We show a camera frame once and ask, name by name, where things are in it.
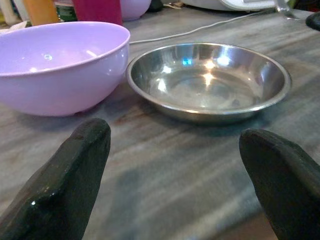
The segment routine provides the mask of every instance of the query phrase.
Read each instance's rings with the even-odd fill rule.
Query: countertop
[[[111,151],[84,240],[213,239],[261,207],[242,164],[242,130],[263,128],[301,145],[320,163],[320,32],[277,13],[249,16],[190,35],[131,46],[130,59],[175,43],[238,45],[266,54],[290,72],[281,103],[229,126],[195,126],[147,104],[127,83],[71,117],[38,117],[0,105],[0,214],[27,179],[77,125],[92,117],[111,126]],[[125,24],[132,41],[193,30],[243,15],[196,8],[147,13]]]

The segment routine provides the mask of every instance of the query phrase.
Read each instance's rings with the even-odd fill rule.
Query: metal spoon
[[[297,16],[293,14],[286,0],[274,0],[274,3],[275,3],[275,8],[277,12],[283,14],[287,19],[294,19],[294,20],[299,19]]]

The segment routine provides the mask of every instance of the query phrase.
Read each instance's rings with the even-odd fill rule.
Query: green bottle
[[[55,0],[56,12],[62,22],[77,21],[74,3],[72,0]]]

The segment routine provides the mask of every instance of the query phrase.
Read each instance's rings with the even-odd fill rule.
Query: plastic container
[[[77,21],[75,6],[72,0],[55,0],[54,4],[60,20],[63,22]]]
[[[11,4],[11,0],[0,0],[0,9],[3,13],[4,21],[9,26],[12,26],[21,22],[19,17],[14,12],[13,6]]]
[[[139,19],[150,7],[151,0],[120,0],[122,19],[132,21]]]
[[[122,25],[120,0],[73,0],[73,3],[79,21]]]
[[[53,0],[23,0],[33,26],[59,23]]]

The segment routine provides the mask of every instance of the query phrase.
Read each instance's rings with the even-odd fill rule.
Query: white appliance
[[[257,11],[273,8],[274,0],[182,0],[185,4],[204,9],[223,11]]]

